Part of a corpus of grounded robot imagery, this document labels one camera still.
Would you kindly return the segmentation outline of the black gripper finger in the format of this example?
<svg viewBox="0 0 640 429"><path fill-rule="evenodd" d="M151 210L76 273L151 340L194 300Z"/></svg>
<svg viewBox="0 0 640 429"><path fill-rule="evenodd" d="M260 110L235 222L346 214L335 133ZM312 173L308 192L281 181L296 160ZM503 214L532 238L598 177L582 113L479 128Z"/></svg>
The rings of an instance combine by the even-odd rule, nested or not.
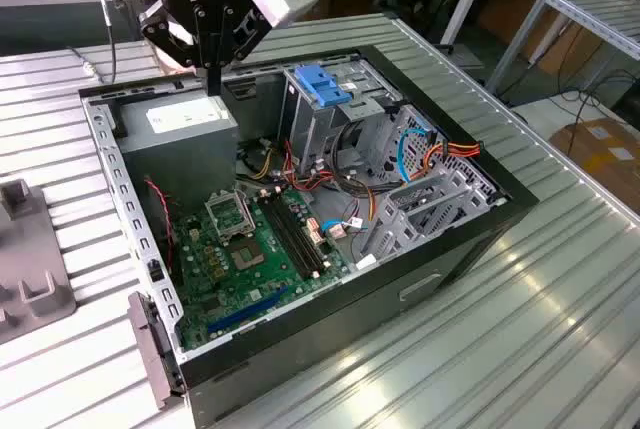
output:
<svg viewBox="0 0 640 429"><path fill-rule="evenodd" d="M225 6L213 66L213 95L221 94L222 69L243 61L271 31L264 15L251 6L246 12Z"/></svg>
<svg viewBox="0 0 640 429"><path fill-rule="evenodd" d="M199 31L191 36L191 41L185 41L180 34L176 35L171 27L178 27L170 22L169 13L161 0L157 0L145 12L139 15L142 35L160 53L165 55L165 61L171 61L173 66L188 69L200 78L208 96L214 95L214 64L208 53L208 36Z"/></svg>

